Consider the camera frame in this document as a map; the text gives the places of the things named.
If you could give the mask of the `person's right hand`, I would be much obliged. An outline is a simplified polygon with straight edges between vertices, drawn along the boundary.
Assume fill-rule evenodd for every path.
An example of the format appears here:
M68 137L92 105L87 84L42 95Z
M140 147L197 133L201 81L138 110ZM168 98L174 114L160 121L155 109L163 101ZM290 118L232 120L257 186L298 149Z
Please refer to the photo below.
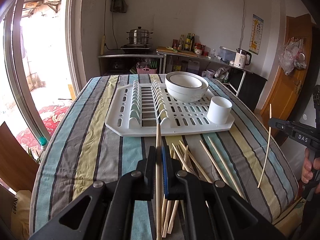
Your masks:
M302 175L301 175L301 180L304 184L307 184L312 178L313 178L313 172L312 169L319 170L320 169L320 159L315 158L313 162L309 160L309 149L305 149L305 158L304 158L304 163L302 167Z

